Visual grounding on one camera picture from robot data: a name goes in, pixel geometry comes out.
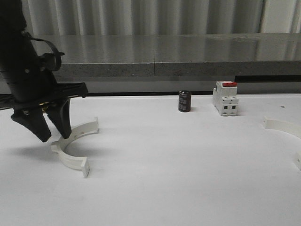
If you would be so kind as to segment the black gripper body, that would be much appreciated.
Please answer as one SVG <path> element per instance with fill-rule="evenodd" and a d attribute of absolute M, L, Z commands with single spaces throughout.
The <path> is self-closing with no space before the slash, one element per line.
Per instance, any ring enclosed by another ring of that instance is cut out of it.
<path fill-rule="evenodd" d="M 66 97 L 86 97 L 87 93 L 85 83 L 57 83 L 53 73 L 44 70 L 32 79 L 13 85 L 13 109 L 35 108 L 43 102 Z"/>

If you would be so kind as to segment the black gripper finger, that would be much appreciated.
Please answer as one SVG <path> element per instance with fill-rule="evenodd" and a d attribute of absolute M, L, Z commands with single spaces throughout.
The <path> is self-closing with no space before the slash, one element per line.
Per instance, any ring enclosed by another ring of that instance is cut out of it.
<path fill-rule="evenodd" d="M 36 135 L 42 142 L 47 142 L 51 137 L 49 127 L 40 108 L 28 110 L 28 113 L 14 110 L 12 120 L 23 125 Z"/>
<path fill-rule="evenodd" d="M 70 99 L 64 98 L 52 102 L 46 109 L 46 113 L 62 137 L 67 139 L 71 134 Z"/>

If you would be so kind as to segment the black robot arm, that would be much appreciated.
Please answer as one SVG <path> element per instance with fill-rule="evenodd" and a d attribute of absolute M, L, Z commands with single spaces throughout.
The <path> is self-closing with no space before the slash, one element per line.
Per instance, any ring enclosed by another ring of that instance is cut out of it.
<path fill-rule="evenodd" d="M 43 114 L 55 125 L 63 138 L 71 134 L 70 99 L 86 97 L 85 83 L 58 83 L 53 75 L 61 67 L 56 46 L 46 41 L 52 50 L 37 55 L 25 30 L 26 20 L 20 0 L 0 2 L 0 73 L 11 94 L 0 98 L 0 108 L 13 109 L 11 119 L 30 130 L 42 142 L 51 133 Z"/>

